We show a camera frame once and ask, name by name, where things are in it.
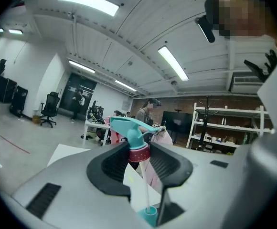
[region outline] floor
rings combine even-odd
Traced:
[[[0,109],[0,190],[12,194],[19,185],[47,166],[59,144],[82,147],[83,121],[72,123],[63,115],[56,116],[54,121],[57,125],[53,128],[48,124],[40,126]],[[98,146],[100,144],[92,139],[87,140],[83,148]]]

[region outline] security camera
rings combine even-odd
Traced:
[[[67,16],[70,17],[71,19],[73,19],[73,18],[74,18],[74,13],[68,12],[68,13],[67,13]]]

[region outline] air conditioner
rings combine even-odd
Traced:
[[[234,94],[256,94],[262,84],[256,76],[234,76],[231,92]]]

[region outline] black office chair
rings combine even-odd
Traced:
[[[49,118],[54,117],[57,115],[58,109],[57,109],[57,104],[59,103],[60,98],[53,95],[53,94],[48,94],[46,98],[46,104],[44,109],[42,109],[41,114],[41,125],[45,122],[49,123],[51,127],[53,127],[52,123],[57,125],[55,121],[50,120]]]

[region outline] pipe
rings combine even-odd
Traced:
[[[196,93],[196,94],[182,94],[182,95],[149,95],[134,97],[133,99],[147,99],[147,98],[170,98],[170,97],[191,97],[191,96],[240,96],[240,97],[258,97],[253,94],[227,94],[227,93]]]
[[[75,49],[75,54],[76,57],[78,58],[78,52],[77,52],[77,30],[76,30],[76,23],[77,23],[77,19],[76,19],[76,15],[74,14],[74,22],[73,22],[73,42],[74,42],[74,49]]]

